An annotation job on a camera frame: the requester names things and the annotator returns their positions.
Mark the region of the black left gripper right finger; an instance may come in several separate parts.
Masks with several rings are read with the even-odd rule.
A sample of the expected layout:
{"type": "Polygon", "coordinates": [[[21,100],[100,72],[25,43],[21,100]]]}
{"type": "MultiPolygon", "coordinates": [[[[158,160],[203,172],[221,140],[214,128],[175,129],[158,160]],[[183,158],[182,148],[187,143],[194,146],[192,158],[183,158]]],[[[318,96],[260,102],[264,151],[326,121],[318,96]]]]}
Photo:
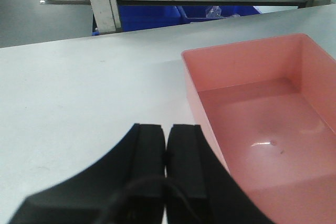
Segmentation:
{"type": "Polygon", "coordinates": [[[173,125],[166,154],[167,176],[185,194],[170,193],[168,223],[272,223],[223,167],[199,125],[173,125]]]}

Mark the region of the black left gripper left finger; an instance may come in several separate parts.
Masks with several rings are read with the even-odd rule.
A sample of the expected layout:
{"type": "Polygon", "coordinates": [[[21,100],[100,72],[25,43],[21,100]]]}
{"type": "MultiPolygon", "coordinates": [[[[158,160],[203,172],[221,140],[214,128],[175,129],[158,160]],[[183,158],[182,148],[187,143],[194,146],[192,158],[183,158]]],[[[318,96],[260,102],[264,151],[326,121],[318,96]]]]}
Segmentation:
{"type": "Polygon", "coordinates": [[[93,223],[109,200],[144,180],[118,213],[118,223],[161,223],[165,139],[159,125],[134,124],[105,156],[74,177],[26,197],[10,223],[93,223]]]}

